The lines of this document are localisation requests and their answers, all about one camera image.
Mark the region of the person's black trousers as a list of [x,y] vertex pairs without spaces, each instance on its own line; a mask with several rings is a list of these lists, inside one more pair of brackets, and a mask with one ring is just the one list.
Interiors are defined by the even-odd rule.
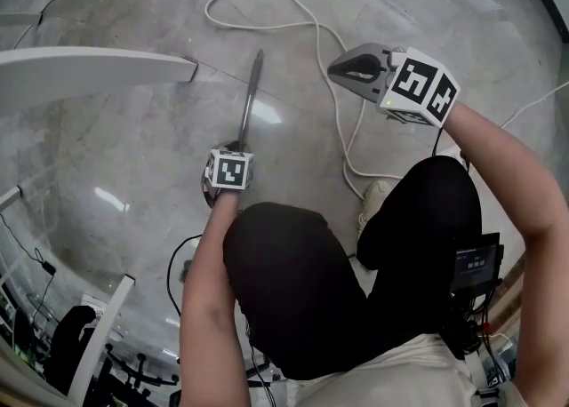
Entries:
[[434,156],[417,163],[364,223],[357,259],[376,274],[370,292],[315,211],[257,203],[225,236],[223,260],[252,345],[287,378],[349,371],[439,331],[451,247],[481,234],[481,205],[465,168]]

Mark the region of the person's white shirt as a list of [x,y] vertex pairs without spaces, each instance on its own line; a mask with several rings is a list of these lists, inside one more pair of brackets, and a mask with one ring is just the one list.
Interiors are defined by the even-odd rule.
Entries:
[[478,355],[460,360],[436,334],[350,371],[287,387],[289,407],[528,407],[512,382],[488,386]]

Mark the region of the person's right shoe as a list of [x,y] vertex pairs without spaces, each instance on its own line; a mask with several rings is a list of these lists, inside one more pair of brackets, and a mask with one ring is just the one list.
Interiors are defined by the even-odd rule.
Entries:
[[357,221],[357,238],[361,237],[365,226],[380,210],[391,191],[392,187],[385,180],[376,180],[366,189]]

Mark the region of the black chest-mounted monitor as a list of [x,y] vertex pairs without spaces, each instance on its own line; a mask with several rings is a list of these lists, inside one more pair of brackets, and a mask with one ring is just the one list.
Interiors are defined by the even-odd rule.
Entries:
[[498,233],[456,239],[453,242],[453,279],[439,335],[453,356],[464,360],[476,352],[485,315],[501,279],[504,246]]

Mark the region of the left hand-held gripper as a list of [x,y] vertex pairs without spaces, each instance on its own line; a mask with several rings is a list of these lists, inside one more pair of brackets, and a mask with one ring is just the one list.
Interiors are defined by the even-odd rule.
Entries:
[[212,148],[202,173],[202,191],[212,209],[223,191],[246,190],[253,174],[254,154]]

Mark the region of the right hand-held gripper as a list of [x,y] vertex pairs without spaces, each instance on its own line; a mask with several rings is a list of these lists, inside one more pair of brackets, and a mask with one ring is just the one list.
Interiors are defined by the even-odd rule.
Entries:
[[[370,78],[338,72],[380,72]],[[417,49],[367,43],[344,52],[328,77],[403,124],[444,125],[461,90],[449,70]]]

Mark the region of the person's left forearm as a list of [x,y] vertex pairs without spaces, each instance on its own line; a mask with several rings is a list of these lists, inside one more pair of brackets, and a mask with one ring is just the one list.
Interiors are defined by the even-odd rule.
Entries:
[[223,241],[239,194],[212,209],[185,278],[180,319],[180,407],[251,407]]

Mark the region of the white table leg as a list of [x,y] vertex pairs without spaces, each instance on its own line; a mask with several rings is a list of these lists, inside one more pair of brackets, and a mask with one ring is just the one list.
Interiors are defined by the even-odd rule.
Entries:
[[108,335],[134,284],[135,280],[132,277],[124,275],[87,343],[68,391],[68,399],[76,407],[82,407],[84,404],[87,389]]

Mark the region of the light wooden desk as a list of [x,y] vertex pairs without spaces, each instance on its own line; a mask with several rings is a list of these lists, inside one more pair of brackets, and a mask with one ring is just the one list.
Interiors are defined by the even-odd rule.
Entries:
[[0,118],[106,89],[191,82],[186,57],[112,48],[53,46],[0,51]]

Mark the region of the grey broom with metal handle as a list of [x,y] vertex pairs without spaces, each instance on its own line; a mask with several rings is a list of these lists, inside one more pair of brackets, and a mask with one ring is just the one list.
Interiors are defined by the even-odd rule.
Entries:
[[258,90],[260,75],[263,68],[263,62],[264,62],[264,52],[262,49],[259,49],[252,64],[252,71],[250,74],[247,92],[245,95],[244,112],[242,115],[242,121],[240,124],[240,130],[238,136],[240,151],[245,151],[249,122],[252,113],[252,106]]

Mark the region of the person's right forearm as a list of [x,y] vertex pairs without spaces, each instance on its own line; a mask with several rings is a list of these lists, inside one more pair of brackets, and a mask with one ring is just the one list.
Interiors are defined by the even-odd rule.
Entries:
[[517,374],[529,407],[569,402],[569,207],[552,174],[520,140],[458,102],[445,130],[525,243]]

